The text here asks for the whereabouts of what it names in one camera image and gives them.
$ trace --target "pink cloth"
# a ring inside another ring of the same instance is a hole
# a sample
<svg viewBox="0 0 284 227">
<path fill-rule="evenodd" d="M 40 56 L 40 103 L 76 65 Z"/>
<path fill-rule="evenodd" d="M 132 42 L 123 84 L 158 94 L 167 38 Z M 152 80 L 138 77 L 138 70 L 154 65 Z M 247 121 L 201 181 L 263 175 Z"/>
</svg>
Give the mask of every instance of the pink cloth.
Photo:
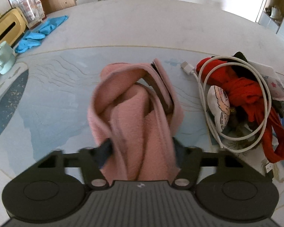
<svg viewBox="0 0 284 227">
<path fill-rule="evenodd" d="M 161 63 L 115 63 L 101 71 L 87 118 L 97 145 L 113 155 L 102 173 L 113 180 L 169 180 L 179 172 L 172 136 L 183 120 L 176 92 Z M 137 83 L 143 78 L 154 90 Z"/>
</svg>

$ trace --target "marble table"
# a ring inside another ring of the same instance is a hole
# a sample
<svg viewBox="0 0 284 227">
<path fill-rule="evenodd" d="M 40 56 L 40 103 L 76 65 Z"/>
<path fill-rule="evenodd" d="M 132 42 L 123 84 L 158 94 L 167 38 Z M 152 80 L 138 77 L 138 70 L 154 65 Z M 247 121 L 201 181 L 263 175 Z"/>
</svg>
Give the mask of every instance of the marble table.
<svg viewBox="0 0 284 227">
<path fill-rule="evenodd" d="M 109 0 L 82 4 L 50 15 L 69 19 L 42 45 L 17 57 L 0 77 L 0 98 L 28 69 L 23 96 L 0 135 L 0 170 L 13 178 L 53 149 L 66 153 L 95 142 L 87 106 L 101 69 L 114 62 L 163 63 L 185 112 L 176 137 L 186 146 L 213 152 L 192 76 L 180 69 L 212 55 L 242 51 L 248 60 L 272 66 L 284 76 L 284 43 L 269 30 L 205 5 L 175 0 Z M 261 147 L 241 157 L 262 170 Z M 68 171 L 79 177 L 78 171 Z M 203 175 L 213 173 L 213 169 Z M 276 181 L 284 190 L 284 171 Z"/>
</svg>

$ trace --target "black tool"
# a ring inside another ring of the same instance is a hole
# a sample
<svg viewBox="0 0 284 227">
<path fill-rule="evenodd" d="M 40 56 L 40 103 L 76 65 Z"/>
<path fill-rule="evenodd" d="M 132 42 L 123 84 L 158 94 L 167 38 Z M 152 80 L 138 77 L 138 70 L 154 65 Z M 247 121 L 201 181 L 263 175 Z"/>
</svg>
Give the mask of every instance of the black tool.
<svg viewBox="0 0 284 227">
<path fill-rule="evenodd" d="M 102 148 L 111 154 L 107 143 Z M 278 226 L 270 217 L 279 194 L 269 178 L 227 151 L 183 151 L 171 184 L 111 186 L 98 169 L 99 149 L 53 151 L 5 186 L 2 201 L 11 219 L 3 226 Z M 217 171 L 197 183 L 204 166 Z M 85 184 L 65 174 L 65 167 L 79 167 Z"/>
</svg>

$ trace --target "white plush toy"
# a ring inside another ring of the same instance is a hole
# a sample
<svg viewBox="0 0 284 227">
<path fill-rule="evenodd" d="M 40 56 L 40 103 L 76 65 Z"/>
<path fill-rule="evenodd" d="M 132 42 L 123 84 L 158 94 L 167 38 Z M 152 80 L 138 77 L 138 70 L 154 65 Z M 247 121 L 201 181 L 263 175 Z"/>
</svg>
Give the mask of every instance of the white plush toy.
<svg viewBox="0 0 284 227">
<path fill-rule="evenodd" d="M 213 85 L 209 88 L 207 103 L 211 113 L 215 117 L 217 131 L 222 132 L 227 125 L 230 114 L 228 96 L 222 88 Z"/>
</svg>

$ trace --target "blue glove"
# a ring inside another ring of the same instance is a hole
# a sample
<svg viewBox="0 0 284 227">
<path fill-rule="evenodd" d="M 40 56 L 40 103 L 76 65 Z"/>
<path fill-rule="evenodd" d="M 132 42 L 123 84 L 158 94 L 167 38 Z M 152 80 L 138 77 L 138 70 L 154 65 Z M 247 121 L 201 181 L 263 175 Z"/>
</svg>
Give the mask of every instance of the blue glove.
<svg viewBox="0 0 284 227">
<path fill-rule="evenodd" d="M 37 26 L 33 31 L 27 31 L 20 40 L 15 52 L 20 54 L 28 49 L 41 45 L 42 39 L 55 30 L 59 25 L 68 19 L 68 16 L 47 19 L 44 23 Z"/>
</svg>

